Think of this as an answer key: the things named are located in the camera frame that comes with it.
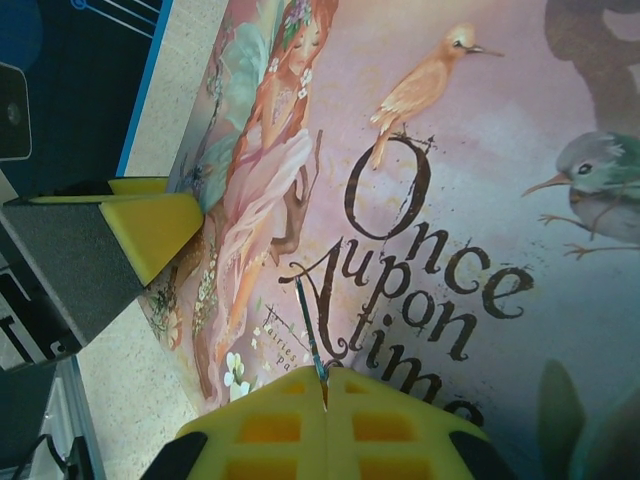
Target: yellow plastic part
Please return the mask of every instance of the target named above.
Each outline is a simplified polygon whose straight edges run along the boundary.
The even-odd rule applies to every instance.
[[[325,428],[318,376],[304,367],[188,423],[178,437],[208,437],[189,479],[326,480]]]
[[[202,226],[193,196],[169,193],[100,204],[140,282],[148,285]]]
[[[331,480],[472,480],[449,433],[488,440],[472,423],[346,368],[329,374]]]
[[[323,403],[326,395],[327,409]],[[185,425],[208,440],[189,480],[472,480],[449,433],[475,425],[377,380],[313,367]]]
[[[56,203],[104,203],[104,202],[124,202],[148,198],[152,195],[56,195],[33,197],[29,199],[31,203],[56,204]]]
[[[167,177],[123,177],[109,180],[114,195],[156,195],[165,193],[169,179]]]

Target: orange bird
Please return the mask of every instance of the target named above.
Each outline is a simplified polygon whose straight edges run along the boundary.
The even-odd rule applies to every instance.
[[[374,170],[382,161],[387,140],[393,130],[399,123],[404,123],[442,96],[458,60],[469,53],[504,56],[476,45],[475,37],[475,28],[470,23],[453,27],[438,46],[384,99],[370,120],[373,126],[380,129],[371,153]]]

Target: black cable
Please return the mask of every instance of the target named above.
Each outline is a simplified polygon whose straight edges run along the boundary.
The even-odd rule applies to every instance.
[[[58,468],[60,469],[60,471],[62,473],[65,473],[67,471],[67,464],[65,463],[65,461],[62,459],[62,457],[56,450],[56,446],[53,443],[53,437],[49,433],[44,433],[36,439],[33,446],[29,449],[29,452],[22,459],[22,462],[20,463],[20,466],[18,467],[18,469],[13,473],[11,480],[20,479],[20,475],[29,464],[31,457],[33,457],[33,454],[35,453],[36,449],[40,446],[43,440],[47,441],[47,447],[49,448],[49,453],[51,454],[51,457],[53,458],[53,460],[56,462],[56,465],[58,465]]]

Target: speckled floor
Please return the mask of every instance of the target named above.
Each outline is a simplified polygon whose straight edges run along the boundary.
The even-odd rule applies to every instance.
[[[174,0],[127,175],[168,175],[226,4]],[[137,303],[79,363],[107,478],[139,478],[195,413]]]

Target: pink dress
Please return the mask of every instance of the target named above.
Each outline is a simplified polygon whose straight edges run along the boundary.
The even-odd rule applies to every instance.
[[[280,92],[272,121],[278,118],[293,94],[292,91]],[[311,155],[313,141],[308,130],[302,129],[292,138],[285,139],[291,118],[289,114],[280,136],[267,150],[262,148],[260,123],[247,133],[246,151],[237,163],[224,195],[227,222],[217,262],[218,312],[212,322],[209,348],[209,378],[214,385],[220,385],[216,360],[222,362],[222,359],[214,358],[216,346],[225,342],[231,347],[244,333],[246,308],[235,331],[231,331],[229,325],[242,276],[254,262],[267,260],[274,237],[274,224],[268,217]]]

